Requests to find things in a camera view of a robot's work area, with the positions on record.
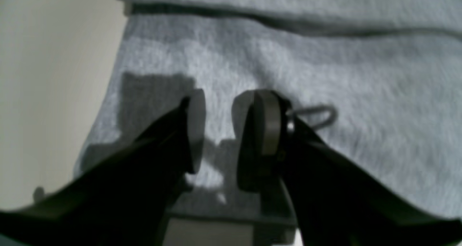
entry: gray fabric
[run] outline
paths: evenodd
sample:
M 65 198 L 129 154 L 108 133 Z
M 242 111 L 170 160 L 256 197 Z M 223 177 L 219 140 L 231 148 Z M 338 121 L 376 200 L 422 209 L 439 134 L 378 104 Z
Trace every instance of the gray fabric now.
M 462 0 L 124 0 L 180 3 L 284 14 L 304 19 L 351 21 L 386 26 L 462 29 Z
M 175 1 L 392 26 L 457 30 L 462 25 L 461 0 Z M 461 69 L 462 43 L 450 35 L 310 37 L 245 18 L 133 15 L 75 174 L 128 144 L 190 90 L 203 88 L 204 162 L 197 176 L 188 177 L 195 190 L 182 195 L 174 210 L 265 218 L 259 216 L 257 195 L 236 188 L 235 171 L 250 98 L 243 92 L 271 88 L 296 108 L 333 105 L 338 120 L 319 131 L 328 144 L 414 205 L 460 217 Z

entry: gray fleece blanket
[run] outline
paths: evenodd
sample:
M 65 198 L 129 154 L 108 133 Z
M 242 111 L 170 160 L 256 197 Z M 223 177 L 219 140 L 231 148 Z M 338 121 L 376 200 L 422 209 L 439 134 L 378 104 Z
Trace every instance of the gray fleece blanket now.
M 413 205 L 462 216 L 462 0 L 123 1 L 209 10 L 130 15 L 76 177 L 203 88 L 203 164 L 174 208 L 262 218 L 235 168 L 246 90 L 271 88 L 295 108 L 333 106 L 318 131 L 330 146 Z

